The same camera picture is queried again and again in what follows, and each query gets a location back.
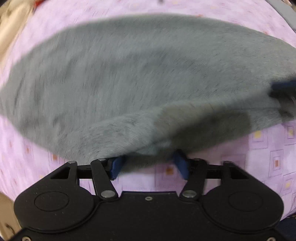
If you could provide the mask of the grey pants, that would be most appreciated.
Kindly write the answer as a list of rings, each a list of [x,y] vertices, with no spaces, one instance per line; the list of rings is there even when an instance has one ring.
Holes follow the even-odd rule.
[[[124,154],[148,164],[295,119],[269,94],[295,77],[295,48],[194,16],[126,16],[55,34],[11,69],[1,115],[21,135],[86,163]]]

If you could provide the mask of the beige satin pillow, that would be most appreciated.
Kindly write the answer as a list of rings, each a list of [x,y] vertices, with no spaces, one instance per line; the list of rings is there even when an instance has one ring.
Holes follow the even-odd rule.
[[[33,14],[36,1],[6,1],[1,6],[1,64],[10,46]]]

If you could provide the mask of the purple patterned bed sheet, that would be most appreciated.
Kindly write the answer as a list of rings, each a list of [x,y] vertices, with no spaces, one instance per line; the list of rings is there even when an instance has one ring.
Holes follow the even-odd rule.
[[[295,29],[267,1],[46,1],[27,21],[1,63],[1,83],[23,54],[63,28],[98,18],[148,13],[219,19],[295,45]],[[196,157],[213,164],[233,161],[282,197],[285,215],[295,212],[294,121],[215,146]],[[26,140],[1,118],[1,193],[15,199],[63,164],[64,159]]]

